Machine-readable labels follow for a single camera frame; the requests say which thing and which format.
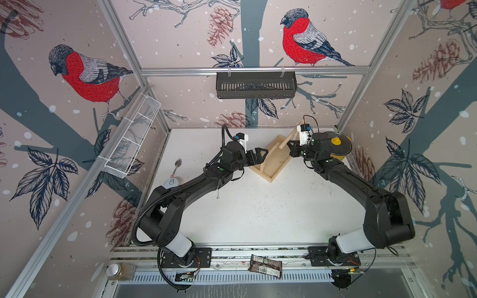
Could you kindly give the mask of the wooden jewelry display stand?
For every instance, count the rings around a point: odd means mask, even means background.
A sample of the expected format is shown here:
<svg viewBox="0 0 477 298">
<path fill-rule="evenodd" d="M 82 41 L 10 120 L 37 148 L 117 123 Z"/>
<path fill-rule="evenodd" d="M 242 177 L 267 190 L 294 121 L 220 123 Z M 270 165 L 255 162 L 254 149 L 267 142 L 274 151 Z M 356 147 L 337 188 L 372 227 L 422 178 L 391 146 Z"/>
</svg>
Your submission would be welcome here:
<svg viewBox="0 0 477 298">
<path fill-rule="evenodd" d="M 302 120 L 287 137 L 278 135 L 266 147 L 268 154 L 265 157 L 265 161 L 260 165 L 250 167 L 250 169 L 258 176 L 272 183 L 291 160 L 291 156 L 289 155 L 290 149 L 287 143 L 294 140 L 298 135 L 298 128 L 302 124 L 304 124 L 304 120 Z"/>
</svg>

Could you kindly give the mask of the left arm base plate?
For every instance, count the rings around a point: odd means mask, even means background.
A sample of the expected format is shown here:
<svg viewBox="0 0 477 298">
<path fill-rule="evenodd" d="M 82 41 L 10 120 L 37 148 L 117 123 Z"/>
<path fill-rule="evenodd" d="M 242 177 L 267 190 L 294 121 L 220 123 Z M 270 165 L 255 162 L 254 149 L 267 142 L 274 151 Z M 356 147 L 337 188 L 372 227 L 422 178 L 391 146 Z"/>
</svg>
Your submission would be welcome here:
<svg viewBox="0 0 477 298">
<path fill-rule="evenodd" d="M 168 250 L 161 250 L 159 255 L 160 266 L 164 268 L 184 268 L 197 269 L 209 268 L 211 266 L 212 249 L 196 248 L 195 256 L 190 261 L 185 261 Z"/>
</svg>

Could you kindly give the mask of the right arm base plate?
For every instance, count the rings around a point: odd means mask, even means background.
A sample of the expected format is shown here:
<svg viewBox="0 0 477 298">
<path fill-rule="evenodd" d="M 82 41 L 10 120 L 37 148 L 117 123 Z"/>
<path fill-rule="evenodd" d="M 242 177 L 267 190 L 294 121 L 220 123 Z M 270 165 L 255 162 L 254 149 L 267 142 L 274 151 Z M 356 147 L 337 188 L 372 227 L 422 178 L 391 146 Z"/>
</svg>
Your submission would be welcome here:
<svg viewBox="0 0 477 298">
<path fill-rule="evenodd" d="M 357 252 L 342 253 L 340 250 L 323 246 L 308 247 L 308 254 L 304 257 L 311 262 L 312 266 L 345 266 L 359 267 L 361 261 Z"/>
</svg>

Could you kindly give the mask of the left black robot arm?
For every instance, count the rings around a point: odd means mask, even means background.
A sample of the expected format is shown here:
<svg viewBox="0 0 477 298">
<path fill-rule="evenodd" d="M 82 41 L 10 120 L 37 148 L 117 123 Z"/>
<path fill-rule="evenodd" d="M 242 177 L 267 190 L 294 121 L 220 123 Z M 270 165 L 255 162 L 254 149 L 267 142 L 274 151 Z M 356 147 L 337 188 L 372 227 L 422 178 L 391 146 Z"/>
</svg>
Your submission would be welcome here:
<svg viewBox="0 0 477 298">
<path fill-rule="evenodd" d="M 236 171 L 244 173 L 247 167 L 265 162 L 268 150 L 247 150 L 247 140 L 246 134 L 231 135 L 227 125 L 223 125 L 220 150 L 199 176 L 170 189 L 160 186 L 153 190 L 132 225 L 132 243 L 138 247 L 155 245 L 172 252 L 182 262 L 191 263 L 196 246 L 180 232 L 183 213 L 198 199 L 234 181 Z"/>
</svg>

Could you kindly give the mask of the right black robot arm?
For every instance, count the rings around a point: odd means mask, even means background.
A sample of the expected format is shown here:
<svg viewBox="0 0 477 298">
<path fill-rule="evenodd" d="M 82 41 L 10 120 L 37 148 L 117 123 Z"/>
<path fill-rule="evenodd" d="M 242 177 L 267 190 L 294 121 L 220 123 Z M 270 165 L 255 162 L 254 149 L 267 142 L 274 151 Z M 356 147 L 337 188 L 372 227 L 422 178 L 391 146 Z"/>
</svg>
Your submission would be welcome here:
<svg viewBox="0 0 477 298">
<path fill-rule="evenodd" d="M 337 132 L 299 131 L 299 139 L 288 140 L 286 144 L 293 158 L 303 158 L 315 173 L 340 186 L 365 210 L 360 228 L 329 239 L 329 253 L 345 255 L 383 249 L 415 237 L 406 197 L 400 192 L 375 187 L 339 160 L 352 151 L 348 137 Z"/>
</svg>

